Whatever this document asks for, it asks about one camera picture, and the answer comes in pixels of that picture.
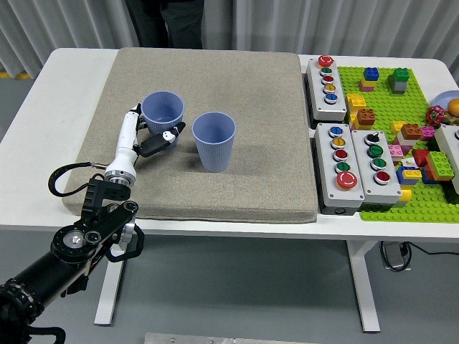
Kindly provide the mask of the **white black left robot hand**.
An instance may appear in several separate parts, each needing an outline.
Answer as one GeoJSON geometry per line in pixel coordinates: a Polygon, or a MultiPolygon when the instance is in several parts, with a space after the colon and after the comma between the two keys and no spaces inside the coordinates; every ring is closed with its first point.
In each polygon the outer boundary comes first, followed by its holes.
{"type": "Polygon", "coordinates": [[[105,180],[132,187],[136,181],[134,168],[138,156],[147,158],[167,149],[178,140],[185,122],[169,126],[165,131],[155,134],[138,144],[137,134],[141,126],[141,104],[130,109],[123,119],[123,124],[118,136],[114,161],[105,169],[105,180]]]}

